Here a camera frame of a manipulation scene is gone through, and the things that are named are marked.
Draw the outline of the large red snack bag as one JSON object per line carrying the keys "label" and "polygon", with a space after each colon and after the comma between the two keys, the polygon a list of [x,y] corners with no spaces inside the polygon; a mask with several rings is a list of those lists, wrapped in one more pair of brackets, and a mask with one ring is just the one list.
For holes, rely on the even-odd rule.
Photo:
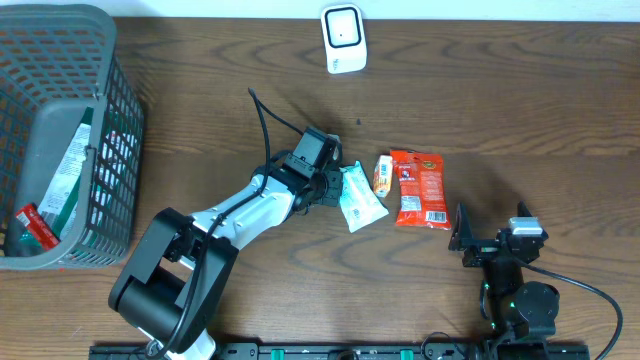
{"label": "large red snack bag", "polygon": [[391,157],[400,186],[396,225],[450,230],[442,156],[392,150]]}

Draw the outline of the small orange snack packet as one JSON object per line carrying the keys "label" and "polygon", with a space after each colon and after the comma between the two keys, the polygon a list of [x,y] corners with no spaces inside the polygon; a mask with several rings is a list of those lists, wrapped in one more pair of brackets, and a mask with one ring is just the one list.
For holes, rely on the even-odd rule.
{"label": "small orange snack packet", "polygon": [[393,158],[380,155],[374,169],[373,191],[379,198],[385,198],[391,190]]}

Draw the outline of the light green snack packet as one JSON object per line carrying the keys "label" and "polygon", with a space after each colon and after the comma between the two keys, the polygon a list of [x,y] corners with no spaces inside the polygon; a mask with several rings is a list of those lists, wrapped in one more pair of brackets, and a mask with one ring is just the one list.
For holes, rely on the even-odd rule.
{"label": "light green snack packet", "polygon": [[351,233],[389,214],[372,191],[359,161],[340,169],[343,182],[339,205]]}

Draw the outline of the white green snack packet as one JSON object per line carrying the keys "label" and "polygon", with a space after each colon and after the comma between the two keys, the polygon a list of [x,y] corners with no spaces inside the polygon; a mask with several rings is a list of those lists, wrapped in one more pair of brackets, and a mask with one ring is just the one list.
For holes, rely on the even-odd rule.
{"label": "white green snack packet", "polygon": [[80,177],[92,118],[93,109],[87,108],[38,207],[39,214],[59,241],[67,237],[76,217]]}

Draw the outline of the small red snack packet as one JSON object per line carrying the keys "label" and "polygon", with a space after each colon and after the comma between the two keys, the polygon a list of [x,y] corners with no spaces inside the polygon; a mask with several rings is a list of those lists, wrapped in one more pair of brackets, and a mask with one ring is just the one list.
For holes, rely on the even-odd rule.
{"label": "small red snack packet", "polygon": [[22,244],[37,246],[44,251],[49,251],[60,243],[58,237],[33,204],[27,204],[20,208],[16,212],[16,219],[25,228],[19,238]]}

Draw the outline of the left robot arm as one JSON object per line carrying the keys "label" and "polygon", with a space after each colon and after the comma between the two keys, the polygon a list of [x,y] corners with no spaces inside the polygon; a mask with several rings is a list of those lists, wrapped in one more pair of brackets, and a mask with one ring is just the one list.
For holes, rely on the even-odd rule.
{"label": "left robot arm", "polygon": [[239,252],[313,205],[335,207],[342,190],[338,136],[307,128],[292,151],[268,157],[238,193],[200,212],[159,212],[116,280],[111,309],[150,340],[149,359],[209,359],[207,326]]}

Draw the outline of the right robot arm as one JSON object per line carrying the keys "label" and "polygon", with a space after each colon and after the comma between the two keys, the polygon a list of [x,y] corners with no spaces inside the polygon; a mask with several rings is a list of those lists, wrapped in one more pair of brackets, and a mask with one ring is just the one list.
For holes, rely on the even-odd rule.
{"label": "right robot arm", "polygon": [[480,268],[480,308],[493,334],[471,345],[468,359],[548,359],[546,339],[556,333],[559,292],[546,283],[526,282],[522,268],[540,256],[548,234],[523,202],[517,215],[491,239],[473,235],[466,207],[456,210],[448,249],[461,252],[462,265]]}

